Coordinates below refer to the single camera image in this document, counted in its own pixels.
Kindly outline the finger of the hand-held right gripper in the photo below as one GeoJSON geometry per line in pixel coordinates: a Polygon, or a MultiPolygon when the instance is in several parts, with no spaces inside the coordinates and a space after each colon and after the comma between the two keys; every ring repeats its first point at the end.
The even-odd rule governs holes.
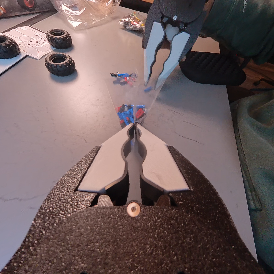
{"type": "Polygon", "coordinates": [[[152,67],[156,61],[156,54],[160,49],[165,31],[163,24],[160,22],[153,22],[151,32],[149,34],[147,46],[144,49],[144,83],[148,84],[152,74],[152,67]]]}
{"type": "Polygon", "coordinates": [[[166,78],[170,75],[170,73],[174,70],[174,68],[179,64],[179,60],[181,59],[181,55],[183,50],[188,42],[190,34],[186,32],[179,32],[174,35],[171,46],[170,46],[170,54],[169,57],[166,59],[163,65],[163,70],[159,75],[155,90],[162,87],[166,78]]]}

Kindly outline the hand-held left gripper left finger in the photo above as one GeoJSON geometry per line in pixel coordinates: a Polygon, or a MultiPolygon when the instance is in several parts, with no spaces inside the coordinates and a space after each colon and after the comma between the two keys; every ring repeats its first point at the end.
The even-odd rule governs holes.
{"type": "Polygon", "coordinates": [[[102,194],[124,179],[128,172],[126,158],[131,152],[133,137],[134,125],[130,124],[103,142],[78,190],[102,194]]]}

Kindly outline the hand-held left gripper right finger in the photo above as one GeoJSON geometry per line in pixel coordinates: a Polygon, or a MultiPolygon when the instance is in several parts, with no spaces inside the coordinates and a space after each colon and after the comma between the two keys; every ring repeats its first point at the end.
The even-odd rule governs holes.
{"type": "Polygon", "coordinates": [[[136,124],[136,140],[143,160],[141,175],[147,183],[164,192],[190,189],[164,141],[140,124],[136,124]]]}

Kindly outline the large pile of toy pins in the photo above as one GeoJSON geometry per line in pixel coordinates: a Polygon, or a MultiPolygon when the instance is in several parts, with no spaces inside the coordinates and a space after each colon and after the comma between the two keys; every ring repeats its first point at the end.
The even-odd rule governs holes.
{"type": "Polygon", "coordinates": [[[110,76],[115,78],[115,80],[112,81],[114,85],[133,86],[138,77],[138,72],[136,71],[131,74],[116,72],[116,73],[110,73],[110,76]]]}

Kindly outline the clear plastic bag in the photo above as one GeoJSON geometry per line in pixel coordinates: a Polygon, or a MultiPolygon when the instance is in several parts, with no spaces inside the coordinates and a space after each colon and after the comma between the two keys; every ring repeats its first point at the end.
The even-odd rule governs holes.
{"type": "Polygon", "coordinates": [[[51,0],[74,29],[89,28],[110,16],[121,0],[51,0]]]}
{"type": "Polygon", "coordinates": [[[110,73],[105,79],[121,128],[130,123],[144,122],[162,87],[162,84],[156,86],[156,81],[156,77],[151,77],[145,83],[137,70],[132,73],[110,73]]]}

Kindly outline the small cluster of toy pins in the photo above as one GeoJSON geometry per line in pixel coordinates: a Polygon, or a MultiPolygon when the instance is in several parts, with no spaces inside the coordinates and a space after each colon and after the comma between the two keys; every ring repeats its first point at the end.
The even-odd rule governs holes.
{"type": "Polygon", "coordinates": [[[143,85],[118,87],[111,99],[120,125],[124,128],[130,123],[143,123],[155,99],[155,90],[152,86],[143,85]]]}

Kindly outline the black toy tyre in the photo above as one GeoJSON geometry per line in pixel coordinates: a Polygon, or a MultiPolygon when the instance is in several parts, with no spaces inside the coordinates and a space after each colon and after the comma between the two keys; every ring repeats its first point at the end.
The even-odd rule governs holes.
{"type": "Polygon", "coordinates": [[[20,54],[19,45],[9,36],[0,35],[0,58],[10,59],[20,54]]]}
{"type": "Polygon", "coordinates": [[[70,34],[63,29],[48,30],[46,38],[50,45],[56,49],[68,49],[72,46],[72,38],[70,34]]]}
{"type": "Polygon", "coordinates": [[[66,53],[52,53],[46,56],[47,70],[56,76],[68,76],[74,73],[76,66],[74,60],[66,53]]]}

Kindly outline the person's right forearm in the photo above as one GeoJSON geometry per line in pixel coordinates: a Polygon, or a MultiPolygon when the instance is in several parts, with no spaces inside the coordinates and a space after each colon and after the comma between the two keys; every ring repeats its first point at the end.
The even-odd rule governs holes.
{"type": "Polygon", "coordinates": [[[263,64],[274,51],[274,1],[216,0],[201,34],[263,64]]]}

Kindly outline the grey desk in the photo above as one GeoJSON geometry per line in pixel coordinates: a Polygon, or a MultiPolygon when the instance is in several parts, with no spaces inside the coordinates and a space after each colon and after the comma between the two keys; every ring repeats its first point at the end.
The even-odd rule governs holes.
{"type": "MultiPolygon", "coordinates": [[[[67,30],[76,73],[51,75],[44,58],[27,57],[1,76],[1,269],[25,238],[57,181],[121,128],[106,86],[111,72],[138,71],[142,36],[118,21],[118,7],[90,29],[75,31],[56,13],[34,25],[67,30]]],[[[245,245],[256,256],[226,87],[198,84],[176,67],[144,121],[212,183],[245,245]]]]}

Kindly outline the white desk lamp stand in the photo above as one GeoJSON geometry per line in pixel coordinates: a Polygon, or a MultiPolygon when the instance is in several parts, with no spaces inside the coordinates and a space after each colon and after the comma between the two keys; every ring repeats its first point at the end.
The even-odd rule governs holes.
{"type": "Polygon", "coordinates": [[[20,53],[18,56],[10,59],[0,59],[0,75],[4,74],[11,67],[16,65],[21,59],[27,57],[26,54],[20,53]]]}

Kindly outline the small bag of coloured parts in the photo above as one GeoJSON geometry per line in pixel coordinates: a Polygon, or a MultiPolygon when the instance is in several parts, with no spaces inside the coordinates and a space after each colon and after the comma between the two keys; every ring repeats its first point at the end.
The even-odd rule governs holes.
{"type": "Polygon", "coordinates": [[[124,16],[118,23],[127,30],[143,32],[145,30],[146,17],[134,11],[124,16]]]}

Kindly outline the crumpled clear plastic bag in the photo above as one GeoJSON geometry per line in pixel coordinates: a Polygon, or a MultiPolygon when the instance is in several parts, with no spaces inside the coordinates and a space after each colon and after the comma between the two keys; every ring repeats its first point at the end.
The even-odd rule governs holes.
{"type": "Polygon", "coordinates": [[[121,0],[51,0],[74,29],[89,28],[110,16],[121,0]]]}

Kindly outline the white sticker sheet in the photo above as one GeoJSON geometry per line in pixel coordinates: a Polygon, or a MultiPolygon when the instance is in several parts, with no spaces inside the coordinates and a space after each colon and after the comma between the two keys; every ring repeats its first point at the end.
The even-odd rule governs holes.
{"type": "Polygon", "coordinates": [[[14,39],[23,54],[37,60],[55,49],[49,44],[44,32],[31,26],[18,27],[3,34],[14,39]]]}

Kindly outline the toy truck set box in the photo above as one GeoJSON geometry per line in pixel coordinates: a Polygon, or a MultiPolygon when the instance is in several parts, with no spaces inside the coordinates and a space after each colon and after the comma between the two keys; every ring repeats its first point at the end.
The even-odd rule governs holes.
{"type": "Polygon", "coordinates": [[[36,0],[1,0],[0,16],[1,18],[18,15],[26,15],[40,12],[43,8],[37,7],[36,0]]]}

